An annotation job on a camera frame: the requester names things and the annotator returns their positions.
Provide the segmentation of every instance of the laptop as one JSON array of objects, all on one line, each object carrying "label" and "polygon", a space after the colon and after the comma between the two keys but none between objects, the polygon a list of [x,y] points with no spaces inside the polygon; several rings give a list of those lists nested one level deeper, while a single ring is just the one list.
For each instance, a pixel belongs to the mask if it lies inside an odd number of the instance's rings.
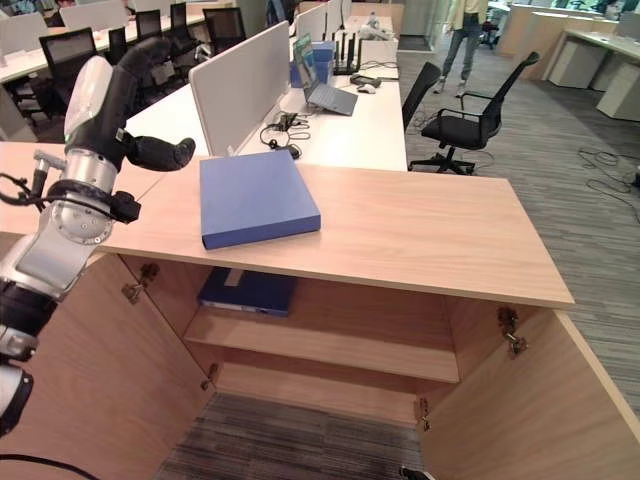
[{"label": "laptop", "polygon": [[293,58],[300,73],[307,104],[342,115],[353,115],[358,96],[320,82],[313,63],[313,46],[309,35],[293,44]]}]

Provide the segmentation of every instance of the chair base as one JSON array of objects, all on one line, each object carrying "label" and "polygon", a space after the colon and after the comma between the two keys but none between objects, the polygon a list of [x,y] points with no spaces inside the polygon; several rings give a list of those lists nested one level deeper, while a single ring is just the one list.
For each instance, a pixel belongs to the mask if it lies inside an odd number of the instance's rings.
[{"label": "chair base", "polygon": [[476,167],[476,164],[473,162],[453,160],[453,158],[449,158],[449,156],[445,157],[440,153],[436,153],[429,160],[414,160],[413,162],[409,162],[409,166],[407,168],[409,171],[412,171],[415,165],[433,165],[439,167],[436,173],[451,170],[458,175],[473,175],[473,171]]}]

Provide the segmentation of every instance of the computer mouse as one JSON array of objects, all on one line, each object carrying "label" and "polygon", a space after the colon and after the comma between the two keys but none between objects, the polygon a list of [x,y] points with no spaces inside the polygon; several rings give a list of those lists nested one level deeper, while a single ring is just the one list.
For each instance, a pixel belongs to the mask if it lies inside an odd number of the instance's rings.
[{"label": "computer mouse", "polygon": [[362,85],[361,87],[358,87],[358,91],[362,92],[362,93],[376,93],[376,87],[374,87],[373,85]]}]

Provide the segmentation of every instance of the chair armrest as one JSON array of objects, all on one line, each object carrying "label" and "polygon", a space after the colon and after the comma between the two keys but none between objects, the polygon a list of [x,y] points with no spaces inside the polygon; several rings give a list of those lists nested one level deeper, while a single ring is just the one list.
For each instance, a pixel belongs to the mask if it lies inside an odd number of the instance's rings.
[{"label": "chair armrest", "polygon": [[478,141],[481,140],[482,135],[481,135],[481,127],[482,127],[482,114],[480,113],[471,113],[471,112],[465,112],[464,110],[453,110],[451,108],[441,108],[440,110],[438,110],[438,113],[436,114],[436,121],[438,122],[438,136],[440,138],[442,138],[442,114],[444,112],[451,112],[451,113],[457,113],[458,115],[462,115],[462,118],[464,118],[466,115],[470,115],[472,117],[476,117],[478,119]]},{"label": "chair armrest", "polygon": [[488,93],[474,92],[474,91],[464,92],[460,96],[460,108],[462,108],[463,110],[464,110],[464,97],[466,97],[466,96],[476,97],[476,98],[484,98],[485,100],[493,100],[493,95],[488,94]]}]

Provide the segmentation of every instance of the blue binder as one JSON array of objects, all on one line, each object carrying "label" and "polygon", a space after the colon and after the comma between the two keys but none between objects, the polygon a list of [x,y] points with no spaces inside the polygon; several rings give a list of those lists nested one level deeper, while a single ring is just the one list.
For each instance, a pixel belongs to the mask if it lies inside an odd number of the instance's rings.
[{"label": "blue binder", "polygon": [[207,250],[312,232],[320,212],[286,150],[200,162]]},{"label": "blue binder", "polygon": [[215,267],[198,300],[208,307],[286,317],[296,281],[288,275]]}]

